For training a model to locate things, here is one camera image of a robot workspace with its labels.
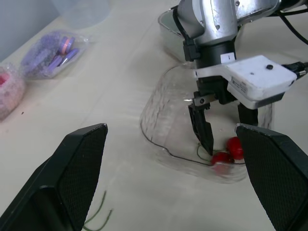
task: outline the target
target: black cable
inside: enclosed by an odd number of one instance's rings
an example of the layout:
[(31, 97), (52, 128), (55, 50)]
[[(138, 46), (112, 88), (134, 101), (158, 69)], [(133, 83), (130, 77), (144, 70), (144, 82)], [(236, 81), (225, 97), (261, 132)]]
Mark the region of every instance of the black cable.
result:
[(189, 37), (189, 35), (187, 34), (187, 32), (185, 31), (185, 29), (183, 28), (181, 22), (179, 21), (179, 17), (178, 17), (178, 6), (172, 7), (171, 8), (173, 10), (173, 20), (175, 22), (175, 25), (177, 26), (177, 28), (179, 29), (180, 33), (182, 34), (182, 36), (184, 37), (184, 39), (186, 41), (190, 40), (191, 38)]
[[(297, 14), (301, 14), (301, 13), (308, 13), (308, 9), (303, 9), (303, 10), (299, 10), (299, 11), (291, 11), (291, 12), (284, 12), (281, 13), (283, 16), (290, 16), (290, 15), (297, 15)], [(268, 17), (278, 17), (279, 15), (277, 13), (273, 13), (271, 15), (269, 15)]]
[(277, 15), (282, 19), (282, 21), (286, 24), (286, 26), (292, 31), (292, 33), (298, 37), (303, 43), (308, 45), (308, 40), (305, 39), (292, 25), (291, 23), (287, 20), (287, 18), (281, 13), (277, 12)]

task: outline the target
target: white table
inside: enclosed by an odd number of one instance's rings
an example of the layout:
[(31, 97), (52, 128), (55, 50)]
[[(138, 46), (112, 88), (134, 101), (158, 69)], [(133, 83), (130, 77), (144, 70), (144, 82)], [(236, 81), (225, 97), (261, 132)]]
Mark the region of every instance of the white table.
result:
[[(158, 16), (176, 1), (115, 0), (109, 17), (82, 30), (94, 34), (89, 50), (52, 80), (33, 81), (22, 103), (0, 124), (0, 214), (64, 136), (107, 123), (101, 176), (89, 214), (108, 190), (103, 211), (91, 223), (111, 231), (273, 231), (249, 179), (214, 183), (163, 167), (148, 158), (140, 114), (160, 76), (176, 61), (163, 51)], [(308, 15), (290, 18), (304, 36)], [(18, 64), (42, 34), (66, 29), (57, 18), (6, 61)], [(278, 18), (247, 25), (238, 57), (263, 54), (281, 63), (308, 61), (308, 47)], [(275, 129), (308, 153), (308, 78), (276, 104)]]

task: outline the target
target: black foam pad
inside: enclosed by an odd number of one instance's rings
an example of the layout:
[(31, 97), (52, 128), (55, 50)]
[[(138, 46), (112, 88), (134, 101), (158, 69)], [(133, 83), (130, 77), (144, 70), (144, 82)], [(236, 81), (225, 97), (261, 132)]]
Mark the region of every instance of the black foam pad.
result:
[(0, 217), (0, 231), (80, 231), (92, 202), (108, 129), (68, 134)]
[(250, 181), (276, 231), (308, 230), (308, 156), (287, 136), (241, 124)]

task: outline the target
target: transparent plastic bowl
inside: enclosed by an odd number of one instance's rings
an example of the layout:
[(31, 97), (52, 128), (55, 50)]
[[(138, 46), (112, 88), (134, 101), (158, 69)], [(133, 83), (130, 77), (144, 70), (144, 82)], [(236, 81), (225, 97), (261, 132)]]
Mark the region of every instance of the transparent plastic bowl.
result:
[(81, 29), (102, 22), (109, 14), (108, 0), (52, 0), (69, 26)]
[[(184, 63), (166, 71), (141, 115), (142, 134), (154, 148), (151, 157), (165, 166), (208, 180), (240, 181), (247, 176), (244, 161), (212, 166), (211, 156), (193, 132), (188, 110), (197, 90), (193, 68), (192, 63)], [(212, 125), (215, 152), (226, 150), (227, 140), (236, 136), (234, 129), (240, 122), (237, 105), (238, 102), (213, 102), (210, 110), (205, 110), (205, 118)], [(271, 118), (271, 106), (259, 110), (259, 125), (270, 127)]]

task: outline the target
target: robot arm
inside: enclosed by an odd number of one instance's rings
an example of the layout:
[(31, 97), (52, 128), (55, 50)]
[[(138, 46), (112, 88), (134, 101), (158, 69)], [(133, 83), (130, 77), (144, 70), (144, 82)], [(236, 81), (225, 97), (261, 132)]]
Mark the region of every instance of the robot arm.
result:
[[(257, 109), (281, 100), (300, 77), (293, 67), (282, 67), (264, 56), (236, 61), (238, 26), (303, 4), (307, 0), (181, 0), (174, 8), (174, 21), (185, 39), (185, 58), (195, 60), (197, 67), (198, 91), (188, 107), (192, 127), (210, 155), (214, 138), (205, 110), (212, 101), (239, 100), (240, 122), (257, 126)], [(301, 75), (306, 74), (308, 64), (300, 65)]]
[(232, 40), (237, 27), (307, 3), (306, 0), (182, 0), (180, 23), (199, 46)]

